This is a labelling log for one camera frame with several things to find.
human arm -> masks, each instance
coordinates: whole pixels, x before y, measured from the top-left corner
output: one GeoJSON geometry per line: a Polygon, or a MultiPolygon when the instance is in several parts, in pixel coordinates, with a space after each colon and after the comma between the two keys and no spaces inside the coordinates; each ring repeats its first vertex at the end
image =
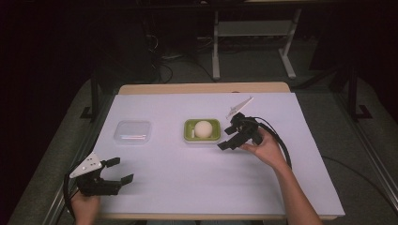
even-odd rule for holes
{"type": "Polygon", "coordinates": [[[71,199],[76,225],[92,225],[100,210],[100,196],[85,196],[78,191],[71,199]]]}
{"type": "Polygon", "coordinates": [[[259,145],[244,143],[240,148],[253,153],[274,170],[283,195],[288,223],[290,225],[322,224],[318,214],[299,186],[296,176],[287,165],[278,143],[271,134],[262,128],[259,128],[258,131],[263,137],[263,141],[259,145]]]}

table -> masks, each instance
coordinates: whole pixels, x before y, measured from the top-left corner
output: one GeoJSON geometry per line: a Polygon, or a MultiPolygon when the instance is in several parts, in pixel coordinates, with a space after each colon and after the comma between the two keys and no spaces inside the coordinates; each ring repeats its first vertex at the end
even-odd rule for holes
{"type": "MultiPolygon", "coordinates": [[[[242,112],[267,119],[278,131],[290,152],[293,171],[317,213],[323,219],[343,216],[296,96],[280,82],[123,86],[94,152],[102,160],[121,157],[119,165],[102,172],[103,178],[117,180],[134,173],[134,180],[122,187],[119,195],[102,198],[101,215],[131,219],[283,218],[281,192],[269,166],[242,150],[221,151],[215,144],[194,145],[182,140],[187,119],[216,118],[224,129],[229,126],[225,119],[229,106],[248,97],[253,101],[242,112]],[[115,128],[123,120],[150,121],[149,142],[115,143],[115,128]]],[[[227,138],[223,134],[221,141],[227,138]]]]}

white plastic piece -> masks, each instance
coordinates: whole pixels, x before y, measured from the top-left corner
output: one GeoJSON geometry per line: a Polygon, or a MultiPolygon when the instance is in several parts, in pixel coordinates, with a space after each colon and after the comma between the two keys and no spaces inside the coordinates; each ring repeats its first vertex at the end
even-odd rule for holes
{"type": "Polygon", "coordinates": [[[253,100],[253,97],[249,97],[249,99],[243,101],[242,103],[238,104],[236,107],[231,108],[231,111],[226,116],[227,120],[231,120],[231,118],[239,113],[249,102],[253,100]]]}
{"type": "Polygon", "coordinates": [[[75,178],[80,175],[93,172],[100,169],[102,164],[95,152],[92,152],[88,157],[70,174],[70,178],[75,178]]]}

wooden table edge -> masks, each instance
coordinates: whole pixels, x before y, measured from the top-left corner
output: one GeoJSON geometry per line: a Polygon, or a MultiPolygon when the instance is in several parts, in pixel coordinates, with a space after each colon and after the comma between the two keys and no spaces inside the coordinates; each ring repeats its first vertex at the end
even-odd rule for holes
{"type": "MultiPolygon", "coordinates": [[[[101,214],[107,219],[137,220],[277,220],[286,219],[283,215],[244,215],[244,214],[101,214]]],[[[333,220],[338,216],[319,216],[322,220],[333,220]]]]}
{"type": "Polygon", "coordinates": [[[217,82],[127,84],[120,87],[119,95],[198,94],[198,93],[290,93],[285,82],[217,82]]]}

human hand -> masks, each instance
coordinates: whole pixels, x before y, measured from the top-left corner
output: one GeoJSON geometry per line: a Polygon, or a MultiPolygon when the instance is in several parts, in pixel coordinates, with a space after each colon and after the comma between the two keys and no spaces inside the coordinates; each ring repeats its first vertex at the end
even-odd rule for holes
{"type": "Polygon", "coordinates": [[[263,128],[259,128],[258,132],[263,138],[263,141],[259,145],[244,143],[240,148],[253,153],[274,170],[280,166],[287,165],[281,152],[281,148],[272,135],[263,128]]]}
{"type": "Polygon", "coordinates": [[[100,196],[85,196],[80,190],[72,197],[71,204],[76,225],[94,224],[100,210],[100,196]]]}

